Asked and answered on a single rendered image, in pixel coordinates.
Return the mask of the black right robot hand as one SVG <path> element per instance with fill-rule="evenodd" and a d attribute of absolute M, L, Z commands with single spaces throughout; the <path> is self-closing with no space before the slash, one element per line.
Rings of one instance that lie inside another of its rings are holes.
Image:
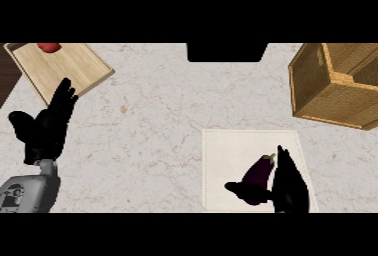
<path fill-rule="evenodd" d="M 227 182 L 224 188 L 243 201 L 247 188 L 240 181 Z M 273 203 L 276 213 L 307 213 L 309 211 L 307 184 L 290 158 L 289 151 L 281 146 L 277 146 L 277 161 L 274 161 L 267 189 L 267 202 Z"/>

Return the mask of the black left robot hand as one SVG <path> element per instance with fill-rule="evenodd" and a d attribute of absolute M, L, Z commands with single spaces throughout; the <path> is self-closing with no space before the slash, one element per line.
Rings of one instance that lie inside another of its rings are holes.
<path fill-rule="evenodd" d="M 67 123 L 78 100 L 70 80 L 61 79 L 50 104 L 32 117 L 23 111 L 11 111 L 8 121 L 14 136 L 25 144 L 26 165 L 35 165 L 42 159 L 56 160 L 61 154 Z"/>

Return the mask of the purple eggplant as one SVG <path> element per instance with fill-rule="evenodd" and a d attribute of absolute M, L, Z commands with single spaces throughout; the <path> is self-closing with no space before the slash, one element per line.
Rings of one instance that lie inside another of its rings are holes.
<path fill-rule="evenodd" d="M 267 181 L 274 167 L 273 158 L 274 155 L 262 155 L 249 167 L 240 180 L 240 183 L 247 188 L 243 201 L 253 206 L 267 202 Z"/>

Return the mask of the white placemat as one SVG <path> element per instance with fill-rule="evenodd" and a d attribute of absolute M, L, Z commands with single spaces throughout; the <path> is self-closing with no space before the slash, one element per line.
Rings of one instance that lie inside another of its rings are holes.
<path fill-rule="evenodd" d="M 309 212 L 318 211 L 299 137 L 295 130 L 202 131 L 202 205 L 205 212 L 271 213 L 273 203 L 246 204 L 225 190 L 227 182 L 239 182 L 262 155 L 287 151 L 308 189 Z"/>

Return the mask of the brown wicker basket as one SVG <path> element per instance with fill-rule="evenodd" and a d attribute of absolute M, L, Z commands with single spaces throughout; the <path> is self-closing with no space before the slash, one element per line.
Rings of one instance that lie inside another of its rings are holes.
<path fill-rule="evenodd" d="M 304 43 L 289 63 L 292 116 L 378 127 L 378 43 Z"/>

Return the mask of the dark brown wooden panel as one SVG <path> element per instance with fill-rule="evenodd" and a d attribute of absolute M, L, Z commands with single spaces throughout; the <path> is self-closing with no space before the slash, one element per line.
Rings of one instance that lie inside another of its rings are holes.
<path fill-rule="evenodd" d="M 7 100 L 20 75 L 13 59 L 4 50 L 4 44 L 0 43 L 0 107 Z"/>

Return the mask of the pale wooden cutting board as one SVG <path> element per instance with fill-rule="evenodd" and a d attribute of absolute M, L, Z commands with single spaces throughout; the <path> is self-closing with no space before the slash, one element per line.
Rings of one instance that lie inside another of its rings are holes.
<path fill-rule="evenodd" d="M 115 73 L 85 43 L 61 43 L 54 53 L 44 53 L 35 43 L 5 43 L 4 50 L 30 83 L 44 105 L 63 78 L 70 80 L 75 95 L 82 96 Z"/>

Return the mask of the red vegetable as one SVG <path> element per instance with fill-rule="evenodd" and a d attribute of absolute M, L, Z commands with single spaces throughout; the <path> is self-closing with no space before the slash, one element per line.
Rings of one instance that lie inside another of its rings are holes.
<path fill-rule="evenodd" d="M 54 53 L 61 48 L 58 43 L 38 43 L 36 46 L 44 53 Z"/>

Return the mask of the black appliance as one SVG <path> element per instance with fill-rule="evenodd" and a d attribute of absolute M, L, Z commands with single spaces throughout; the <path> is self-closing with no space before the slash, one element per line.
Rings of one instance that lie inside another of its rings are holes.
<path fill-rule="evenodd" d="M 267 48 L 265 43 L 188 43 L 190 62 L 258 62 Z"/>

